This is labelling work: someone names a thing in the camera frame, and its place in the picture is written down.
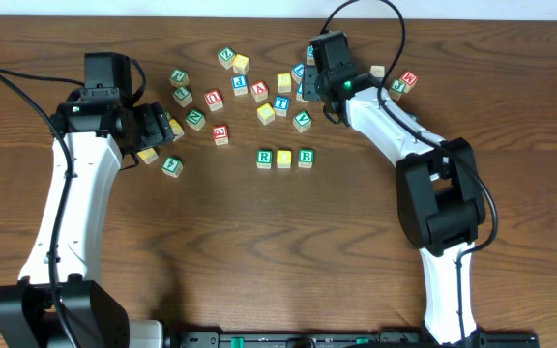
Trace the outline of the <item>green B block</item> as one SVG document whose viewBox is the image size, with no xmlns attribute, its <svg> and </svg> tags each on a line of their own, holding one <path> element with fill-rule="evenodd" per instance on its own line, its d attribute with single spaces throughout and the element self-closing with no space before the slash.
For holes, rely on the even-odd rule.
<svg viewBox="0 0 557 348">
<path fill-rule="evenodd" d="M 312 149 L 300 149 L 298 166 L 300 168 L 312 168 L 314 164 L 314 151 Z"/>
</svg>

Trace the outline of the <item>yellow O block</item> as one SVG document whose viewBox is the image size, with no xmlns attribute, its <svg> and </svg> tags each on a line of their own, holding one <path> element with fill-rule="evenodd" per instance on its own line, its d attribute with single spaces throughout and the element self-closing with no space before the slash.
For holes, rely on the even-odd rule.
<svg viewBox="0 0 557 348">
<path fill-rule="evenodd" d="M 277 150 L 277 168 L 278 169 L 289 169 L 292 163 L 292 151 L 291 150 Z"/>
</svg>

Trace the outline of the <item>green R block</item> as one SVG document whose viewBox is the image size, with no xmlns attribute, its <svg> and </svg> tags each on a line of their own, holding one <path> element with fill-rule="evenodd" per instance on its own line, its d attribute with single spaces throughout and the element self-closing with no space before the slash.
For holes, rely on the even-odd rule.
<svg viewBox="0 0 557 348">
<path fill-rule="evenodd" d="M 258 169 L 271 169 L 273 164 L 273 151 L 260 149 L 256 155 L 256 167 Z"/>
</svg>

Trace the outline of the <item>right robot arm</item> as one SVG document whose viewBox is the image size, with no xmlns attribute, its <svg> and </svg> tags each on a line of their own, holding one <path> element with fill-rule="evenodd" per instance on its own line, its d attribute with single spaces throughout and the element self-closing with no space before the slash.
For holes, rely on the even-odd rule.
<svg viewBox="0 0 557 348">
<path fill-rule="evenodd" d="M 448 141 L 404 112 L 381 79 L 358 72 L 340 31 L 310 40 L 304 72 L 307 101 L 368 138 L 396 169 L 397 213 L 425 274 L 424 324 L 437 344 L 467 341 L 476 329 L 470 263 L 485 220 L 484 185 L 469 143 Z"/>
</svg>

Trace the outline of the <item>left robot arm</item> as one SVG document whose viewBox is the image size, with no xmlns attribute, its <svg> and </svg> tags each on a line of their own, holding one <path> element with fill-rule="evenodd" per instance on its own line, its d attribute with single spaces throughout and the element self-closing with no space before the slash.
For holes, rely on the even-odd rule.
<svg viewBox="0 0 557 348">
<path fill-rule="evenodd" d="M 107 204 L 123 158 L 168 143 L 174 133 L 160 103 L 140 103 L 138 63 L 88 53 L 84 79 L 52 115 L 54 137 L 43 219 L 14 285 L 0 285 L 0 334 L 10 347 L 167 347 L 157 320 L 132 320 L 101 286 Z"/>
</svg>

